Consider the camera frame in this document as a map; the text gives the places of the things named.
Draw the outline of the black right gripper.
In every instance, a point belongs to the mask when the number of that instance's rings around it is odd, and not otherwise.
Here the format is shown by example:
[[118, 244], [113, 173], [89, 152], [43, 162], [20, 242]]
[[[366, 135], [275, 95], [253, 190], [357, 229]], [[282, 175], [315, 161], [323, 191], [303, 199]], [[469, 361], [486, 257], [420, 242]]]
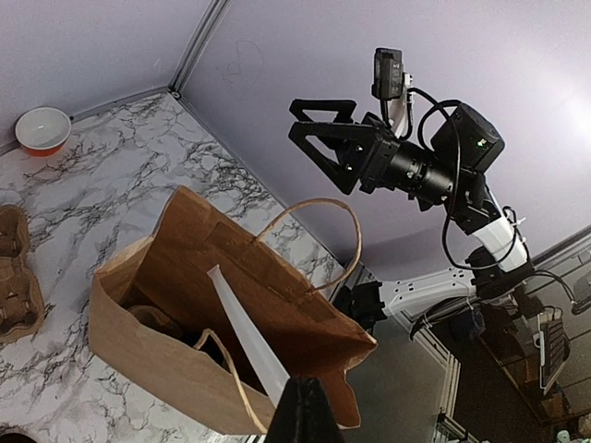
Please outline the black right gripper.
[[[351, 124], [353, 100], [292, 101], [293, 123], [288, 137], [344, 194], [351, 194], [360, 177], [361, 190], [401, 189], [417, 199], [422, 211], [443, 205], [449, 212], [496, 212], [485, 172], [504, 150], [496, 127], [465, 102], [442, 102], [451, 111], [430, 140], [428, 149], [396, 140], [395, 153], [362, 169], [374, 144], [374, 128]], [[333, 116], [333, 123], [313, 122], [312, 115]]]

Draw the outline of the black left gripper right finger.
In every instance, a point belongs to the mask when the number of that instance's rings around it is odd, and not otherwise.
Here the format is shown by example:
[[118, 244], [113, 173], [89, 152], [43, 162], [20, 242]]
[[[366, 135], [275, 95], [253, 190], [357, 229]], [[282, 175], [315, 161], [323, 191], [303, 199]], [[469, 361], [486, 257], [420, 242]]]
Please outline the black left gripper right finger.
[[304, 441], [344, 443], [322, 383], [309, 378], [304, 383]]

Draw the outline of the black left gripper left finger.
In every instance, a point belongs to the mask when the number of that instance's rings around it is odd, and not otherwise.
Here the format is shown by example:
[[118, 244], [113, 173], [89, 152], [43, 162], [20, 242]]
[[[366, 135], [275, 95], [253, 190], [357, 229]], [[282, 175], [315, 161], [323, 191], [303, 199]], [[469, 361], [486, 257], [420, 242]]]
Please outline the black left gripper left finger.
[[290, 378], [271, 420], [265, 441], [271, 443], [296, 443], [302, 434], [303, 388], [302, 377]]

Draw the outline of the brown paper takeout bag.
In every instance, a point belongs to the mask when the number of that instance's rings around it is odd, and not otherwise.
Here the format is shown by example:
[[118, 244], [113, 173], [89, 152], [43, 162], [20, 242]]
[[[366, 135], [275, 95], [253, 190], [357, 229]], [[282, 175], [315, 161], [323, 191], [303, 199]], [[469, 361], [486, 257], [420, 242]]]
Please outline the brown paper takeout bag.
[[90, 350], [180, 413], [264, 434], [290, 377], [320, 381], [334, 419], [361, 424], [347, 372], [377, 343], [322, 288], [185, 186], [151, 236], [100, 267]]

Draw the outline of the brown cardboard cup carrier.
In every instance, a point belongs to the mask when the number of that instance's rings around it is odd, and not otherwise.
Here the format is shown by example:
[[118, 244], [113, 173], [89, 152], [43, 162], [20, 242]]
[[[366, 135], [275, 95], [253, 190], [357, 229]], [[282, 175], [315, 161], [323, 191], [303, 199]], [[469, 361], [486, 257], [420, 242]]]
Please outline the brown cardboard cup carrier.
[[29, 267], [30, 233], [25, 212], [1, 207], [1, 343], [36, 333], [45, 318], [39, 281]]

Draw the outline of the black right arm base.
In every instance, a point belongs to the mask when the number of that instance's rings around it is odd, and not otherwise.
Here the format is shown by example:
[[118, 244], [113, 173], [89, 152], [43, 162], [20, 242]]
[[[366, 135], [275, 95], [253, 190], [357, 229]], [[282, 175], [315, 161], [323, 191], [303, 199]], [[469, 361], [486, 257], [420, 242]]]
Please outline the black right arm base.
[[341, 313], [353, 319], [363, 329], [371, 329], [377, 322], [387, 318], [380, 299], [379, 281], [358, 284], [350, 289], [343, 286], [335, 295], [332, 305]]

